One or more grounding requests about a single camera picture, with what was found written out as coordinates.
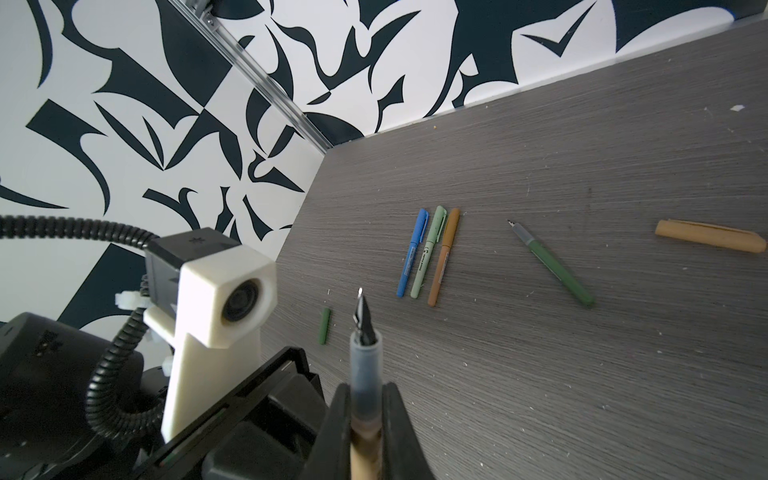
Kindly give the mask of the tan pen cap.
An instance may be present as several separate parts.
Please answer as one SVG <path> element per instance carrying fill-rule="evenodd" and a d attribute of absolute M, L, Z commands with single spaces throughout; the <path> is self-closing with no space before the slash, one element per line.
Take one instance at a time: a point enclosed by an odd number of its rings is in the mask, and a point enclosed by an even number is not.
<path fill-rule="evenodd" d="M 763 253 L 767 249 L 767 241 L 755 232 L 700 222 L 660 220 L 655 234 L 747 253 Z"/>

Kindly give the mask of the brown pen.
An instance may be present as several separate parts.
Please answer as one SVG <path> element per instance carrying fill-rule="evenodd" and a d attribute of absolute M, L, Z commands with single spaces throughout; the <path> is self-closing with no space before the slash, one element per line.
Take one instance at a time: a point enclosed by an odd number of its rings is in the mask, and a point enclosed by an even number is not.
<path fill-rule="evenodd" d="M 455 239 L 456 231 L 458 228 L 460 216 L 461 216 L 460 209 L 453 208 L 447 217 L 447 222 L 443 230 L 442 244 L 441 244 L 441 249 L 439 253 L 438 263 L 437 263 L 433 283 L 432 283 L 428 301 L 427 301 L 427 304 L 430 307 L 435 307 L 437 305 L 439 293 L 441 290 L 443 278 L 444 278 L 447 263 L 448 263 L 448 258 L 454 244 L 454 239 Z"/>

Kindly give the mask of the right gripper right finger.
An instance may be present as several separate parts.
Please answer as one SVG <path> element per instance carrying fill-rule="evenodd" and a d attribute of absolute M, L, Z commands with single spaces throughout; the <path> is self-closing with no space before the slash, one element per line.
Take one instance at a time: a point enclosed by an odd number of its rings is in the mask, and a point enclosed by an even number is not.
<path fill-rule="evenodd" d="M 381 476 L 391 480 L 435 479 L 394 382 L 382 388 Z"/>

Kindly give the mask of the blue pen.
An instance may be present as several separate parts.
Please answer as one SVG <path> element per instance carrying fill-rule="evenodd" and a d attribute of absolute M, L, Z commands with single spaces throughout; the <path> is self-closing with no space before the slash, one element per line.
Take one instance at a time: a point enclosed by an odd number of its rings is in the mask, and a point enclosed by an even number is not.
<path fill-rule="evenodd" d="M 416 251 L 418 246 L 423 241 L 424 233 L 429 222 L 429 212 L 421 208 L 418 212 L 414 229 L 410 238 L 409 247 L 405 256 L 403 269 L 399 278 L 398 288 L 396 295 L 402 298 L 405 295 L 408 280 L 412 271 L 413 263 L 415 260 Z"/>

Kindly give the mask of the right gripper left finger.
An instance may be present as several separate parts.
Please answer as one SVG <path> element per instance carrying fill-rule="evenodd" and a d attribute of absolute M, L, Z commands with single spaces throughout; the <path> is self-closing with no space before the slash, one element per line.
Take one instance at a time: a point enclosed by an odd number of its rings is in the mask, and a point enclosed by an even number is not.
<path fill-rule="evenodd" d="M 351 446 L 350 386 L 340 384 L 299 475 L 301 480 L 349 480 Z"/>

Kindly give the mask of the tan pen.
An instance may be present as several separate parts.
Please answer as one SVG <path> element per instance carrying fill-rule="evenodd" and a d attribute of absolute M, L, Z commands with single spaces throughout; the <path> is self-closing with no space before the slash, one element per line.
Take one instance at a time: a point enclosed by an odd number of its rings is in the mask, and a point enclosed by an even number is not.
<path fill-rule="evenodd" d="M 351 400 L 351 474 L 353 479 L 380 479 L 382 455 L 383 337 L 373 326 L 360 287 L 349 344 Z"/>

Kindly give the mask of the light green pen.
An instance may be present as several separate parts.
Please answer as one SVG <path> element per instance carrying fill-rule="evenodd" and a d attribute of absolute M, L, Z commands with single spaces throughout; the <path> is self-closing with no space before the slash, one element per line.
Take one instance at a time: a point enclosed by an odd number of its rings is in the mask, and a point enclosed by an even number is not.
<path fill-rule="evenodd" d="M 433 252 L 442 237 L 447 217 L 447 210 L 442 205 L 438 205 L 432 216 L 425 212 L 420 222 L 419 241 L 423 244 L 423 249 L 410 291 L 410 297 L 413 299 L 417 299 L 421 293 Z"/>

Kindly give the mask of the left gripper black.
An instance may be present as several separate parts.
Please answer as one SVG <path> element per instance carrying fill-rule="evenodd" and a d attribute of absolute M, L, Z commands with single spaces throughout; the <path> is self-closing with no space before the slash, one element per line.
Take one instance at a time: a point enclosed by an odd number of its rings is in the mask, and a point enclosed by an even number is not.
<path fill-rule="evenodd" d="M 5 479 L 296 479 L 327 407 L 305 353 L 268 361 L 259 334 L 228 349 L 186 336 L 174 372 L 139 354 L 117 381 L 136 412 L 163 402 L 160 432 L 110 440 L 87 423 L 91 373 L 107 342 L 30 313 L 1 329 L 1 475 Z"/>

